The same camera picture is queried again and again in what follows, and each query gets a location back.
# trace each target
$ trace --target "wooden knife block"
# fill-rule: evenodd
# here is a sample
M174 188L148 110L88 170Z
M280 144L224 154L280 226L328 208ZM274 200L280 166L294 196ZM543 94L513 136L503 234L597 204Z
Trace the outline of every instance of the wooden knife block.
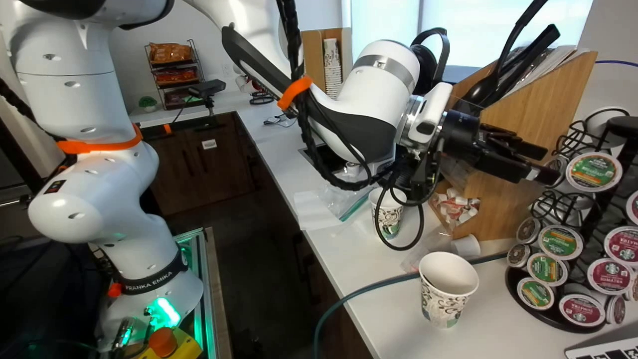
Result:
M597 53L585 53L485 108L481 112L481 124L517 132L525 142L547 148L551 154L557 148L559 136L567 134L575 120L597 57ZM453 90L451 104L463 98L463 94L491 75L491 71L493 67L487 67L459 82ZM539 198L543 186L525 180L511 184L453 158L445 158L443 162L447 162L447 168L455 168L455 172L445 174L439 192L455 188L463 198L481 200L479 216L455 228L447 226L453 240L471 234L481 242L515 238L521 220L529 214L529 206Z

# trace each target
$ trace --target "white countertop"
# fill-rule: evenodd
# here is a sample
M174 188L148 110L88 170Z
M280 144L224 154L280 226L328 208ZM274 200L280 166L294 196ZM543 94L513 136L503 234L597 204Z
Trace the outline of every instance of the white countertop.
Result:
M368 206L346 224L340 222L320 198L320 190L328 184L300 152L304 148L300 128L264 126L264 120L276 114L282 114L276 104L240 108L248 134L342 298L405 274L433 248L441 230L429 210L425 236L407 254L393 252L377 240ZM563 359L567 348L617 330L607 326L595 336L559 332L531 318L509 296L503 260L477 270L481 288L453 332L439 332L423 320L417 280L366 294L346 308L370 352L381 359ZM629 304L627 324L638 324L637 304Z

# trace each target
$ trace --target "window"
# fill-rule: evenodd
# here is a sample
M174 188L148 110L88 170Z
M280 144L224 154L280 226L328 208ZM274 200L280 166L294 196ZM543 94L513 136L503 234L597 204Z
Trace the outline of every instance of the window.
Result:
M451 41L449 67L483 69L499 59L509 33L531 0L352 0L354 57L366 45L391 39L411 45L419 31L447 29ZM551 0L521 33L515 47L525 47L557 25L561 45L579 45L593 0ZM439 55L439 39L425 43Z

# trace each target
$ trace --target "white paper cup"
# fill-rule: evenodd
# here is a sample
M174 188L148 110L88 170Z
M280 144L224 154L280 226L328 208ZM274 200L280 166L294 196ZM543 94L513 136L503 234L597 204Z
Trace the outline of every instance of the white paper cup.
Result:
M407 202L407 196L401 190L387 190L379 208L379 218L375 218L381 192L383 188L377 188L370 194L372 216L373 216L373 224L377 220L383 238L393 240L401 232L403 204Z
M477 270L461 256L433 252L419 262L419 276L423 316L439 330L455 328L479 290Z

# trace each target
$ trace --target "floor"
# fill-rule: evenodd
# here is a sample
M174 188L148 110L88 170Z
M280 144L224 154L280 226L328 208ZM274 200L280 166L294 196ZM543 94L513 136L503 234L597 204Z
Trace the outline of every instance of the floor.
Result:
M174 234L212 226L236 359L312 358L314 320L286 238L256 192L168 220Z

